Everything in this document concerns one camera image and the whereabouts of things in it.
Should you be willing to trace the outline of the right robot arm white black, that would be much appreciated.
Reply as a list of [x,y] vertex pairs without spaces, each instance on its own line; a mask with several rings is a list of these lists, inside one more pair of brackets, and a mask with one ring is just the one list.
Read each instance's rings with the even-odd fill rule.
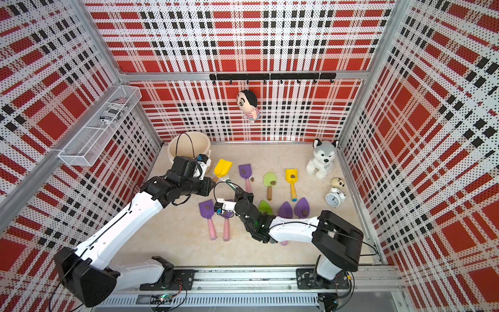
[[317,217],[291,219],[260,212],[253,194],[237,188],[235,198],[224,204],[260,243],[293,241],[310,243],[320,255],[314,268],[318,284],[326,287],[341,272],[357,272],[364,233],[337,214],[323,210]]

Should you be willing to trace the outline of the purple trowel pink handle back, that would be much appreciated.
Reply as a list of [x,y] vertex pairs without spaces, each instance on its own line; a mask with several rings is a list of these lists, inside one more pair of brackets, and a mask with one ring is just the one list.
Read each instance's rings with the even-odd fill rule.
[[245,180],[246,191],[252,193],[250,178],[252,177],[252,168],[250,164],[239,165],[239,174]]

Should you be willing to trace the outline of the yellow trowel wooden handle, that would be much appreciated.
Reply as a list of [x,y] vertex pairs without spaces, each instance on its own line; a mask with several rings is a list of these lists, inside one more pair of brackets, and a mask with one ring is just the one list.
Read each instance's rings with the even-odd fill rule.
[[218,161],[217,165],[214,168],[213,178],[214,182],[226,181],[228,179],[229,172],[233,166],[233,163],[230,161],[226,161],[221,159]]

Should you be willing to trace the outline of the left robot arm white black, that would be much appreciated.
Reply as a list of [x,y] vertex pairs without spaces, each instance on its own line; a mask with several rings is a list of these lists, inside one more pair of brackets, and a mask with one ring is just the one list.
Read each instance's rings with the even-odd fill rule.
[[139,284],[169,284],[174,266],[160,256],[125,267],[111,267],[110,262],[149,219],[168,205],[180,205],[181,196],[209,196],[215,186],[205,175],[210,164],[210,158],[204,154],[195,159],[175,157],[171,169],[145,182],[108,224],[77,247],[64,247],[57,252],[54,260],[61,285],[91,308],[114,291]]

